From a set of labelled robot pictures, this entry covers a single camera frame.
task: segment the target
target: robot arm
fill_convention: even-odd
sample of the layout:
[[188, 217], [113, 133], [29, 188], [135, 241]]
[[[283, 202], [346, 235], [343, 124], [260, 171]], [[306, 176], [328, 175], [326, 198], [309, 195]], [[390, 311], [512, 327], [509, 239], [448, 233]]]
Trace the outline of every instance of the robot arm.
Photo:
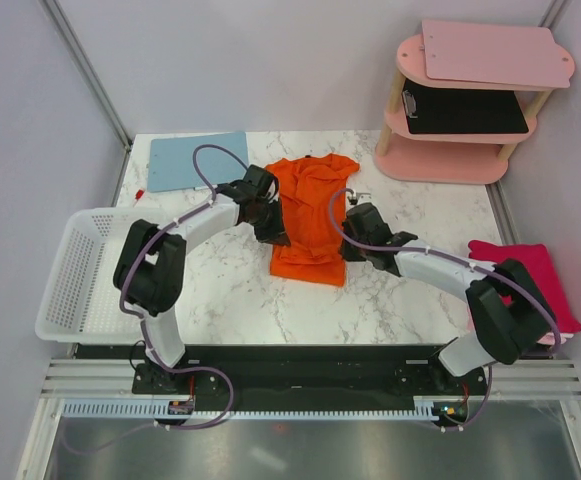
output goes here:
[[[242, 222], [254, 227], [260, 242], [289, 245], [278, 190], [274, 175], [250, 166], [242, 180], [219, 185], [211, 208], [183, 221], [173, 230], [177, 233], [163, 235], [148, 252], [148, 258], [142, 259], [129, 284], [126, 301], [143, 310], [152, 344], [166, 365], [174, 366], [185, 352], [174, 312], [182, 289], [185, 256], [216, 233]], [[449, 258], [454, 256], [428, 255], [430, 247], [413, 234], [393, 234], [371, 203], [348, 210], [343, 230], [364, 245], [411, 249], [396, 254], [377, 252], [344, 241], [341, 253], [346, 261], [370, 261], [379, 270], [434, 285], [467, 302], [475, 331], [451, 342], [433, 359], [441, 377], [460, 377], [493, 362], [512, 364], [549, 331], [545, 319], [515, 291], [487, 278], [483, 272], [451, 261]], [[157, 225], [143, 220], [130, 228], [114, 273], [114, 285], [119, 290], [131, 265], [158, 231]], [[158, 254], [156, 259], [151, 261], [155, 254]], [[465, 264], [479, 265], [507, 277], [530, 292], [550, 312], [521, 263], [508, 260], [494, 265], [466, 259]], [[510, 297], [511, 303], [504, 304], [502, 296]]]
[[[254, 227], [262, 243], [289, 245], [278, 190], [274, 175], [251, 165], [243, 179], [219, 185], [210, 208], [163, 235], [140, 263], [125, 300], [141, 309], [154, 349], [166, 365], [176, 365], [185, 353], [174, 304], [183, 287], [186, 255], [213, 235], [242, 222]], [[116, 288], [122, 289], [130, 267], [158, 231], [157, 225], [145, 220], [132, 224], [115, 269]], [[147, 353], [154, 360], [151, 352]]]
[[[375, 268], [393, 275], [420, 280], [467, 302], [475, 331], [451, 342], [434, 361], [454, 377], [501, 362], [514, 363], [548, 331], [550, 326], [537, 310], [516, 291], [474, 270], [497, 272], [528, 291], [552, 314], [545, 298], [525, 267], [515, 260], [500, 265], [463, 259], [466, 268], [442, 255], [430, 255], [429, 245], [416, 235], [393, 234], [371, 203], [356, 205], [346, 213], [344, 233], [351, 239], [373, 246], [405, 247], [398, 253], [364, 250], [343, 241], [341, 253], [347, 261], [370, 261]], [[509, 297], [506, 305], [502, 296]]]

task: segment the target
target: pink cloth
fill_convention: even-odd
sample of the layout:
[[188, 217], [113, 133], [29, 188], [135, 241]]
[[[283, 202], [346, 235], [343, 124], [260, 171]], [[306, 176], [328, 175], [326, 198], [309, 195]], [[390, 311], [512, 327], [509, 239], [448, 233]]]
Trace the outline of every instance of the pink cloth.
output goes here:
[[[470, 248], [469, 256], [474, 260], [501, 263], [508, 258], [513, 258], [523, 263], [554, 312], [559, 331], [562, 335], [565, 335], [562, 340], [571, 337], [573, 333], [581, 331], [581, 324], [570, 310], [561, 281], [545, 245], [509, 245], [501, 247], [480, 240], [472, 240], [468, 243], [468, 247]], [[554, 343], [554, 338], [552, 338], [552, 335], [546, 335], [541, 343]]]

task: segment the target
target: white marble surface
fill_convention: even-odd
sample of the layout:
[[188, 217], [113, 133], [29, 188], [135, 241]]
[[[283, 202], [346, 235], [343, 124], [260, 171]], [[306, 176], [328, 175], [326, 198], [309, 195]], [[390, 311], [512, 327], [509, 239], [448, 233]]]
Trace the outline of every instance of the white marble surface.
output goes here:
[[[137, 135], [118, 206], [135, 204], [145, 189], [150, 142], [183, 135]], [[347, 155], [361, 165], [348, 185], [372, 193], [393, 231], [407, 230], [430, 244], [467, 255], [471, 239], [498, 242], [484, 187], [404, 183], [382, 175], [372, 154], [378, 133], [248, 133], [250, 162], [283, 157]], [[204, 200], [207, 191], [147, 193], [141, 207], [161, 207], [173, 217]], [[176, 312], [186, 343], [341, 344], [441, 343], [465, 333], [466, 305], [417, 281], [402, 280], [369, 264], [347, 265], [336, 288], [272, 277], [272, 247], [259, 244], [249, 225], [224, 231], [186, 258]]]

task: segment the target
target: black panel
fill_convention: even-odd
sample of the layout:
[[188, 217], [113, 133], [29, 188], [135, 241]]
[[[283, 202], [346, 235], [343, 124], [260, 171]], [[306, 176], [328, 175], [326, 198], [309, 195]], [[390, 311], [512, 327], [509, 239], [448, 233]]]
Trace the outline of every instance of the black panel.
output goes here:
[[527, 133], [523, 112], [512, 91], [430, 88], [406, 80], [406, 116], [413, 134]]
[[[122, 360], [130, 356], [129, 345], [77, 345], [74, 358], [78, 360]], [[134, 358], [142, 359], [143, 354], [139, 355], [141, 348], [136, 348], [137, 354]]]
[[[189, 346], [185, 366], [226, 373], [236, 390], [234, 411], [355, 411], [413, 408], [415, 395], [463, 396], [461, 382], [483, 395], [478, 369], [440, 392], [425, 362], [441, 346]], [[140, 366], [135, 394], [189, 393], [187, 379], [164, 381]], [[195, 374], [196, 409], [223, 410], [228, 388], [221, 378]]]

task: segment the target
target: orange shirt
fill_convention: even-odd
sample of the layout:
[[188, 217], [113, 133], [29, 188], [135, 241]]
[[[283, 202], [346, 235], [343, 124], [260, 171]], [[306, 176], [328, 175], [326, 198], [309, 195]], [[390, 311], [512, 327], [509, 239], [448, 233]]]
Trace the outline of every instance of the orange shirt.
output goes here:
[[[325, 157], [281, 159], [268, 165], [280, 184], [283, 223], [291, 246], [274, 246], [270, 274], [342, 287], [345, 262], [339, 254], [342, 238], [328, 219], [328, 202], [359, 170], [355, 161], [331, 153]], [[345, 196], [334, 204], [334, 216], [345, 219]]]

